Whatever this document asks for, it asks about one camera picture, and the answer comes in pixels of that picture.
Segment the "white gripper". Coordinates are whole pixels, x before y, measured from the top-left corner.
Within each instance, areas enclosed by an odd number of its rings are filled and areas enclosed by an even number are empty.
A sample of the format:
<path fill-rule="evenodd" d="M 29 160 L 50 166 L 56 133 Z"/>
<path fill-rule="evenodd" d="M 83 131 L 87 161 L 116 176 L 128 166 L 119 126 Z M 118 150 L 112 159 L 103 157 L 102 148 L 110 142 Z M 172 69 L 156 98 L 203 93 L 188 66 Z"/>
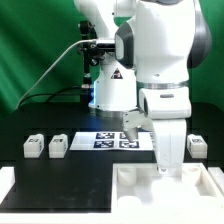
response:
<path fill-rule="evenodd" d="M 139 106 L 123 116 L 123 131 L 129 142 L 138 140 L 138 129 L 152 131 L 159 174 L 182 166 L 186 142 L 186 119 L 191 116 L 187 87 L 139 90 Z"/>

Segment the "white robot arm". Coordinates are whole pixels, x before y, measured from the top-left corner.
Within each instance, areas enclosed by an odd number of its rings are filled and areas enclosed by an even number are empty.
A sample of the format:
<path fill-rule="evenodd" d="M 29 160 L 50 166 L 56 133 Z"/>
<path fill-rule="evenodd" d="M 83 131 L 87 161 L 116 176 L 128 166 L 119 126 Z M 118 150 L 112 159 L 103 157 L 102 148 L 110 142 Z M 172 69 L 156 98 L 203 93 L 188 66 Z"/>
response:
<path fill-rule="evenodd" d="M 100 65 L 90 111 L 123 117 L 130 141 L 151 131 L 160 172 L 181 172 L 188 70 L 200 65 L 211 34 L 199 0 L 73 0 L 95 29 L 90 45 Z"/>

